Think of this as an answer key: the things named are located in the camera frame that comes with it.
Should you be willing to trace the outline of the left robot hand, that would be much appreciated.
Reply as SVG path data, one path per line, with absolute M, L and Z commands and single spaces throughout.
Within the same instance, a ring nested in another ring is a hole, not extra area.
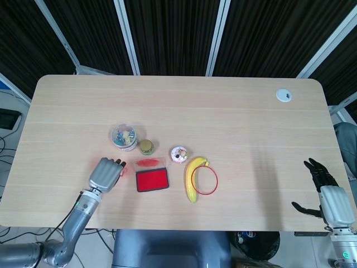
M 110 192 L 126 166 L 125 161 L 102 157 L 89 177 L 89 186 L 101 193 Z

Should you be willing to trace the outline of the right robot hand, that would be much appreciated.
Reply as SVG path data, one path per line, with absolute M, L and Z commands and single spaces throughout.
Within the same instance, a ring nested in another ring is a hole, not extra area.
M 350 228 L 355 223 L 355 216 L 349 197 L 323 164 L 309 158 L 304 161 L 319 196 L 319 209 L 308 209 L 292 202 L 298 212 L 323 219 L 331 229 Z

